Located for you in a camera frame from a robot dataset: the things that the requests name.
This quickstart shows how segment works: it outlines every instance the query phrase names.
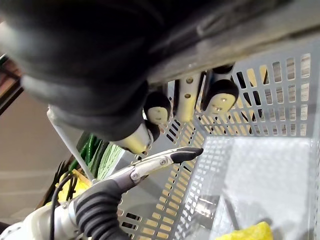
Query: gray plastic basket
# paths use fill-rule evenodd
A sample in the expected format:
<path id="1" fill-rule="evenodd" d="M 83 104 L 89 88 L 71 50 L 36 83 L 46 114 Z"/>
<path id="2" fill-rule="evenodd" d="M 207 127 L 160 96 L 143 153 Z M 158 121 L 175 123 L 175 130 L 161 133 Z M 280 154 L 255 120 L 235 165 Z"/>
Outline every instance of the gray plastic basket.
<path id="1" fill-rule="evenodd" d="M 192 122 L 171 116 L 147 152 L 122 156 L 116 169 L 171 148 L 204 148 L 123 195 L 119 221 L 132 239 L 213 240 L 261 221 L 275 240 L 320 236 L 319 46 L 313 40 L 237 62 L 240 93 L 229 113 L 202 115 L 199 99 Z M 170 82 L 171 102 L 173 93 Z"/>

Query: white pipe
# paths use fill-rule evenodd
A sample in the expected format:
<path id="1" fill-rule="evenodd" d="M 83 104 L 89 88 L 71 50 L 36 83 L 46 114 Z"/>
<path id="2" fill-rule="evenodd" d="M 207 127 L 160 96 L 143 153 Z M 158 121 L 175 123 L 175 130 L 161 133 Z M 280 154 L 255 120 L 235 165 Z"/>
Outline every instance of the white pipe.
<path id="1" fill-rule="evenodd" d="M 46 112 L 46 115 L 48 116 L 48 119 L 49 119 L 50 123 L 52 124 L 52 126 L 54 127 L 54 129 L 56 130 L 56 132 L 58 133 L 58 135 L 60 136 L 60 138 L 62 139 L 64 144 L 66 145 L 66 147 L 69 149 L 69 151 L 72 153 L 72 155 L 75 157 L 75 159 L 77 160 L 77 162 L 79 163 L 79 165 L 83 169 L 86 177 L 92 183 L 94 183 L 95 177 L 90 172 L 90 170 L 89 170 L 88 166 L 86 165 L 85 161 L 82 159 L 78 149 L 72 143 L 72 141 L 69 139 L 69 137 L 67 136 L 66 132 L 59 125 L 56 124 L 55 115 L 51 111 L 50 107 L 49 107 L 48 111 Z"/>

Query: black rubber handle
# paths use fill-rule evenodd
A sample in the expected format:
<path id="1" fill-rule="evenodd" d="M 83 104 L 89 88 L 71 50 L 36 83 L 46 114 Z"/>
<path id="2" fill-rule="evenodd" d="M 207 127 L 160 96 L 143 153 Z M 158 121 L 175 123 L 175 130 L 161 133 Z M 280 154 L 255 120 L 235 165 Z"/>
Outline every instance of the black rubber handle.
<path id="1" fill-rule="evenodd" d="M 130 240 L 120 228 L 117 215 L 121 195 L 127 190 L 110 179 L 97 183 L 75 199 L 75 219 L 80 231 L 92 240 Z"/>

